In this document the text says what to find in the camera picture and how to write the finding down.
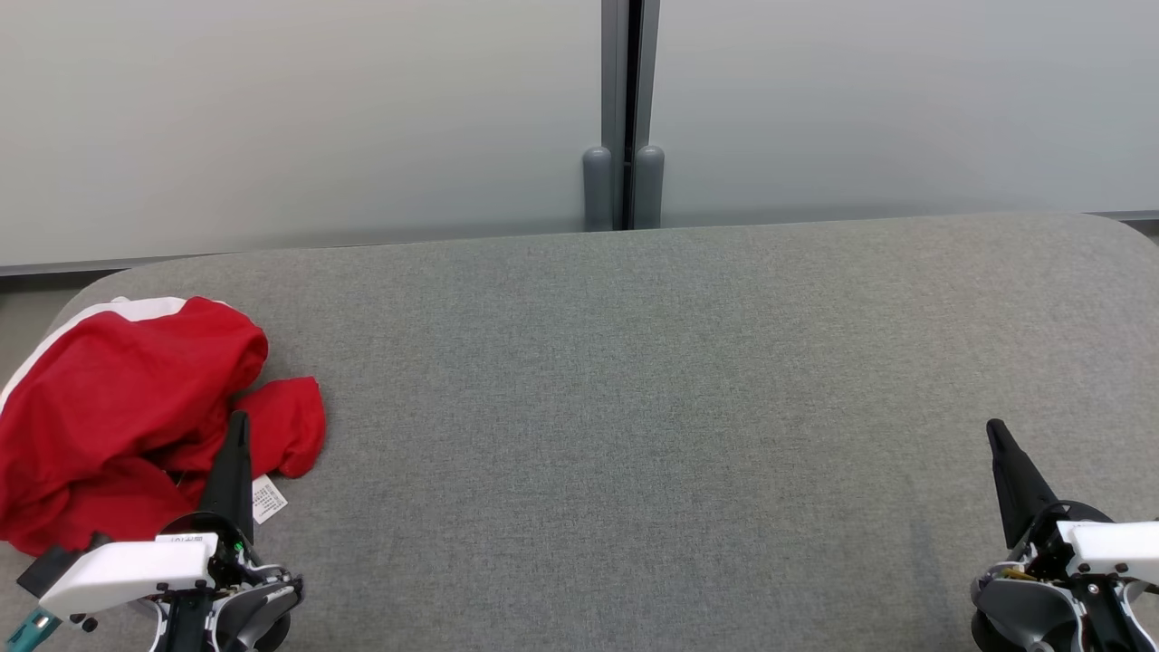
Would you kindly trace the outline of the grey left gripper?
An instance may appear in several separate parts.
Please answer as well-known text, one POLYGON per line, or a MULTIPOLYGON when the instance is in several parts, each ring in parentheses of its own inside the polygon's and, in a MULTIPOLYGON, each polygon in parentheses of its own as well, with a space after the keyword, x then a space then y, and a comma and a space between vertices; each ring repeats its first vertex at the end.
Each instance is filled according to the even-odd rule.
POLYGON ((253 467, 248 413, 232 412, 207 472, 198 511, 227 520, 241 539, 167 535, 165 543, 207 545, 206 577, 192 589, 158 584, 153 651, 276 651, 289 633, 291 611, 302 603, 305 581, 277 564, 261 564, 254 539, 253 467))

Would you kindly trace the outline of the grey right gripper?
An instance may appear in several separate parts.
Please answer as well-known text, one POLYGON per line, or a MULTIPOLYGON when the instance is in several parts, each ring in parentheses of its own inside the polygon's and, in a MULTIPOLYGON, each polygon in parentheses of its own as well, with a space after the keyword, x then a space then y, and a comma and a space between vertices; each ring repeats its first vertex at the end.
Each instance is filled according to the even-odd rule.
MULTIPOLYGON (((986 422, 1003 540, 1013 550, 1057 496, 1000 418, 986 422)), ((982 651, 1154 651, 1135 600, 1156 594, 1156 522, 1040 528, 972 587, 982 651)))

